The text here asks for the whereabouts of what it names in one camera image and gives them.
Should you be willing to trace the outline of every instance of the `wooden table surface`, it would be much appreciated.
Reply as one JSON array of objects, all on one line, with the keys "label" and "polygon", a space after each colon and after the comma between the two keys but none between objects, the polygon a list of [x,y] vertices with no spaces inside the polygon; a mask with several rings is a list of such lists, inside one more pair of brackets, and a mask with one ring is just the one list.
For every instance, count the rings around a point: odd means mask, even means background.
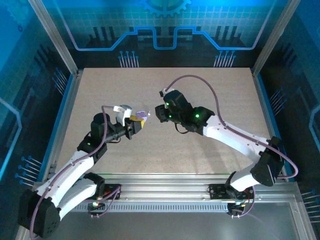
[{"label": "wooden table surface", "polygon": [[[132,140],[122,138],[90,169],[94,173],[216,173],[227,174],[251,161],[229,146],[196,133],[179,134],[172,122],[160,123],[155,106],[163,104],[159,91],[175,78],[193,74],[216,90],[225,121],[254,135],[269,138],[267,125],[249,68],[85,68],[57,163],[60,169],[90,131],[101,105],[129,105],[151,111],[144,128]],[[216,112],[210,89],[200,80],[184,78],[174,89],[193,107]],[[107,113],[115,122],[116,113]]]}]

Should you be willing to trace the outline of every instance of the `glass panel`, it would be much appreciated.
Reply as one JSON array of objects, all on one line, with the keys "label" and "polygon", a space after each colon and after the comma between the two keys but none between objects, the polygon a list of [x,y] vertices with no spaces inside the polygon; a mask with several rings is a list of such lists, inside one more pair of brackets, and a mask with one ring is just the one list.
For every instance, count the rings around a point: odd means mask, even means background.
[{"label": "glass panel", "polygon": [[0,31],[0,236],[12,240],[70,73],[28,1],[0,2]]},{"label": "glass panel", "polygon": [[252,67],[286,3],[44,1],[79,68]]},{"label": "glass panel", "polygon": [[[300,2],[260,73],[287,155],[299,167],[296,179],[301,191],[309,193],[315,189],[317,194],[320,191],[319,10],[317,0]],[[318,207],[308,210],[313,211],[311,215],[319,215]]]}]

